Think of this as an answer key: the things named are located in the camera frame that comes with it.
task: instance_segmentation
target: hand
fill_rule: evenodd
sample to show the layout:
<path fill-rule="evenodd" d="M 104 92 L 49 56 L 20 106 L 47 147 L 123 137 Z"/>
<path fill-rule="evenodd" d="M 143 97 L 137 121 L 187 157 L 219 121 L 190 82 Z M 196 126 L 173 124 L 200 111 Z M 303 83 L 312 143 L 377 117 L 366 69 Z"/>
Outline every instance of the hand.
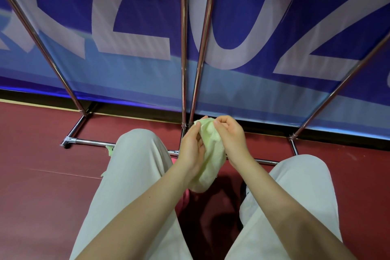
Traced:
<path fill-rule="evenodd" d="M 199 135 L 199 130 L 200 122 L 197 122 L 184 135 L 180 144 L 179 157 L 175 163 L 185 166 L 186 187 L 188 187 L 192 179 L 199 173 L 204 161 L 204 152 L 206 149 Z"/>
<path fill-rule="evenodd" d="M 248 147 L 246 147 L 244 130 L 236 120 L 229 115 L 223 115 L 217 117 L 213 123 L 221 136 L 229 162 L 234 168 L 240 160 L 246 157 L 251 158 Z"/>

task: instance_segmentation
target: pants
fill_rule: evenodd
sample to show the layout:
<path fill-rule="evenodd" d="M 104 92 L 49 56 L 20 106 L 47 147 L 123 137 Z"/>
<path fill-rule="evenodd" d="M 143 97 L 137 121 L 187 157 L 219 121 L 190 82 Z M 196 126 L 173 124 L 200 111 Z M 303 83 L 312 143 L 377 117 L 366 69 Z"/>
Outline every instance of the pants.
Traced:
<path fill-rule="evenodd" d="M 136 129 L 122 135 L 92 199 L 70 259 L 74 260 L 124 207 L 160 179 L 171 165 L 167 149 L 153 132 Z M 311 155 L 295 156 L 280 162 L 270 175 L 341 240 L 336 196 L 323 161 Z M 249 191 L 240 207 L 240 218 L 244 228 L 226 259 L 289 259 Z M 145 258 L 192 259 L 174 210 Z"/>

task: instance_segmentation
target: left hand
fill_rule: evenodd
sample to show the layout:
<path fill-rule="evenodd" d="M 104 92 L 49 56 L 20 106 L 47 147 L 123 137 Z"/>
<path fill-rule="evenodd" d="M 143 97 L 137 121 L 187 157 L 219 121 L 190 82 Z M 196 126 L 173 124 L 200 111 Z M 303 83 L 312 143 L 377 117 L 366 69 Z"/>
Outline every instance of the left hand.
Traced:
<path fill-rule="evenodd" d="M 180 153 L 177 164 L 185 166 L 186 171 L 186 186 L 190 184 L 192 179 L 199 173 L 204 161 L 205 147 L 203 140 L 199 135 L 200 122 L 193 125 L 184 135 L 180 144 Z"/>

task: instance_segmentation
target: forearm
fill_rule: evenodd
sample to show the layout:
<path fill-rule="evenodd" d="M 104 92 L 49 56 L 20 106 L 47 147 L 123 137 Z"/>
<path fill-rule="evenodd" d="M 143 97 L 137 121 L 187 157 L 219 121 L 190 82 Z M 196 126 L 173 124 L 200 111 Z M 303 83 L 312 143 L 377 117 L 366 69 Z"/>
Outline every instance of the forearm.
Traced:
<path fill-rule="evenodd" d="M 126 206 L 77 257 L 140 259 L 173 211 L 188 184 L 185 169 L 176 163 Z"/>
<path fill-rule="evenodd" d="M 355 259 L 351 252 L 250 156 L 237 170 L 291 259 Z"/>

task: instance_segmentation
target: black baseboard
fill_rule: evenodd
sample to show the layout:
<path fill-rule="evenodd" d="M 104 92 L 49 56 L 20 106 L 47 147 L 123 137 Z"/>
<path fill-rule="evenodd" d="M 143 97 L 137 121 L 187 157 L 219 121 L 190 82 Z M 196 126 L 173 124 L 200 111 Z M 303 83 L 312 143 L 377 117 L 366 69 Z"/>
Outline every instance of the black baseboard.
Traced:
<path fill-rule="evenodd" d="M 23 93 L 18 91 L 0 90 L 0 99 L 13 100 L 36 105 L 75 109 L 75 104 L 69 98 Z M 91 103 L 90 101 L 80 102 L 85 109 Z M 110 115 L 127 116 L 132 118 L 181 124 L 181 113 L 167 110 L 98 103 L 94 111 L 97 113 Z M 200 119 L 201 117 L 201 115 L 194 115 L 194 120 Z M 267 123 L 241 120 L 238 122 L 241 124 L 244 131 L 248 133 L 288 137 L 296 131 L 295 127 L 284 125 L 272 125 Z M 319 130 L 306 129 L 301 133 L 299 139 L 390 151 L 390 141 L 388 140 L 324 132 Z"/>

